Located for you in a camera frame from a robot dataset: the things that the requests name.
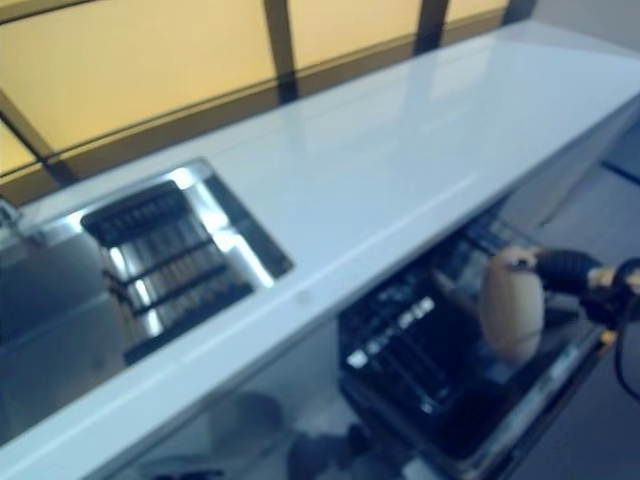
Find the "metal sink basin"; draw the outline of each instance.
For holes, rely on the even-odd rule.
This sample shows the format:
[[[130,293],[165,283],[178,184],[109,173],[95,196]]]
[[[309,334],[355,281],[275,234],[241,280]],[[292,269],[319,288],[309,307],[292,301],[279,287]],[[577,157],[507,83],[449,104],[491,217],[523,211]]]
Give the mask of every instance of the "metal sink basin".
[[[0,262],[0,444],[292,268],[204,161],[14,239]]]

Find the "white countertop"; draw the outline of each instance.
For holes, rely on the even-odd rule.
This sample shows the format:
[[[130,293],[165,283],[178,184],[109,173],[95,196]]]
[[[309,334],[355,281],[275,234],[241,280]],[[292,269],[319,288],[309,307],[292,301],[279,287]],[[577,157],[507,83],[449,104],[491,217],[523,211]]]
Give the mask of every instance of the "white countertop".
[[[640,93],[640,57],[524,22],[109,171],[38,223],[205,157],[294,262],[0,449],[0,479],[79,478],[407,260]]]

